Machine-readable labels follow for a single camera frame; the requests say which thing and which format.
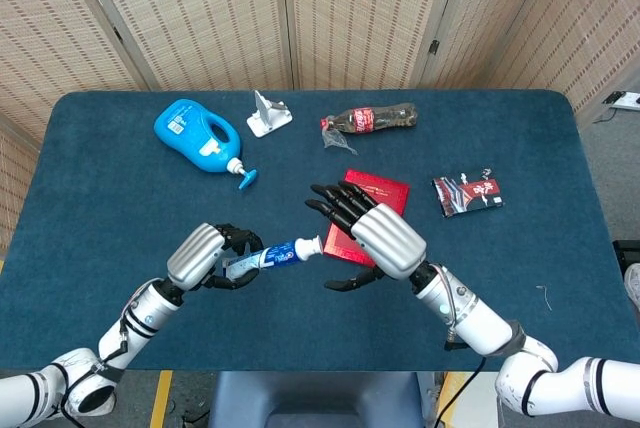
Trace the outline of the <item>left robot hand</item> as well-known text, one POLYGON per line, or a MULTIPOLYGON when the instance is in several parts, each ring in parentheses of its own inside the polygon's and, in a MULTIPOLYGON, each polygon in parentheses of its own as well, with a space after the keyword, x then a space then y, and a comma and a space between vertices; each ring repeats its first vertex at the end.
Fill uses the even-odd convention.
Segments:
POLYGON ((250 269, 236 280, 218 276, 215 270, 224 252, 232 250, 243 255, 246 248, 255 252, 262 250, 264 245, 260 237, 250 230, 231 224, 203 223, 168 259, 168 278, 183 292, 197 290, 200 286, 226 290, 242 288, 258 276, 257 268, 250 269))

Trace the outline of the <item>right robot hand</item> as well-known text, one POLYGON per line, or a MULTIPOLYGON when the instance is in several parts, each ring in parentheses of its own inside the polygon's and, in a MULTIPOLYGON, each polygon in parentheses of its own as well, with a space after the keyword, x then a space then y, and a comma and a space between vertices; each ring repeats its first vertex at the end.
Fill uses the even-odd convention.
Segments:
POLYGON ((329 280, 325 288, 348 292, 385 276, 405 280, 426 262, 426 241, 396 211, 360 186, 340 181, 313 184, 311 190, 323 199, 308 199, 305 204, 328 218, 374 261, 373 268, 347 280, 329 280))

